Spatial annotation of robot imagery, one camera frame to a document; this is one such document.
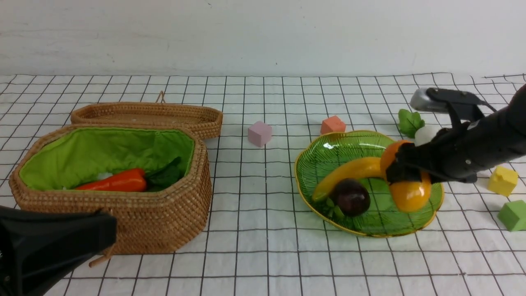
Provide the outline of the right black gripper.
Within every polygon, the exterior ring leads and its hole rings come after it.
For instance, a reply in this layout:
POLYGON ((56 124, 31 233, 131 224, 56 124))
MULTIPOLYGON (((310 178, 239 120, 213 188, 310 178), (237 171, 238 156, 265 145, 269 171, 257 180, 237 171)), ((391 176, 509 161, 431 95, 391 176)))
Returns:
POLYGON ((422 146, 396 142, 395 147, 395 161, 385 170, 389 184, 420 183, 420 170, 429 173, 434 183, 470 183, 478 172, 518 159, 518 122, 507 116, 487 116, 450 129, 422 146))

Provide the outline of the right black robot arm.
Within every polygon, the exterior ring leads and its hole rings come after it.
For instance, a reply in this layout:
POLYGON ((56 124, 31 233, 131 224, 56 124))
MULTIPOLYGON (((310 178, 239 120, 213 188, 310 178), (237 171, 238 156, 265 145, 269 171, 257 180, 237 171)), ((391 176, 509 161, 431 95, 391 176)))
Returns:
POLYGON ((521 87, 508 106, 485 116, 483 100, 460 90, 420 88, 410 106, 419 112, 447 113, 451 128, 441 129, 430 142, 404 143, 385 174, 389 184, 418 182, 424 173, 432 184, 475 183, 477 173, 526 153, 526 97, 521 87))

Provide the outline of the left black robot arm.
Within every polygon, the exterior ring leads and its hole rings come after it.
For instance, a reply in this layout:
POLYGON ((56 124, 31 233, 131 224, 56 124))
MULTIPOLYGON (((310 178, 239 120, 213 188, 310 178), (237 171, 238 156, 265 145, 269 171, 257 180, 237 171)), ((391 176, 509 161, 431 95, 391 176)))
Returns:
POLYGON ((116 242, 117 219, 93 213, 0 209, 2 296, 43 296, 75 268, 116 242))

